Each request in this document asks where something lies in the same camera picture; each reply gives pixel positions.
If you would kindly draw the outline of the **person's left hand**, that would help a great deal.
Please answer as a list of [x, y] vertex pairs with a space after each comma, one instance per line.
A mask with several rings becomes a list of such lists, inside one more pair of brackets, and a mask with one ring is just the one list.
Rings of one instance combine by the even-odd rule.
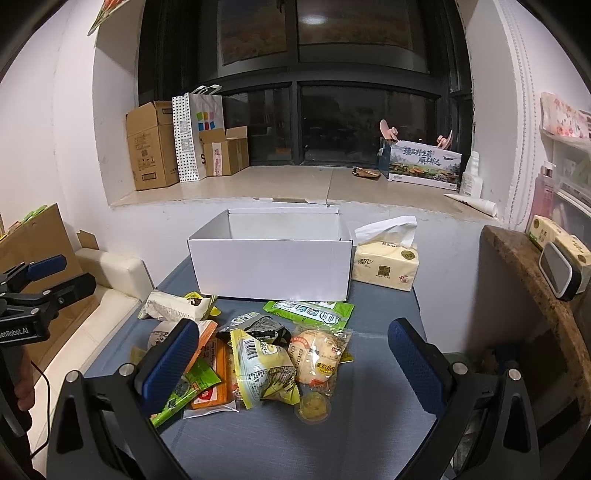
[[33, 367], [25, 361], [20, 368], [20, 380], [14, 387], [20, 411], [27, 412], [35, 404], [35, 388], [33, 383]]

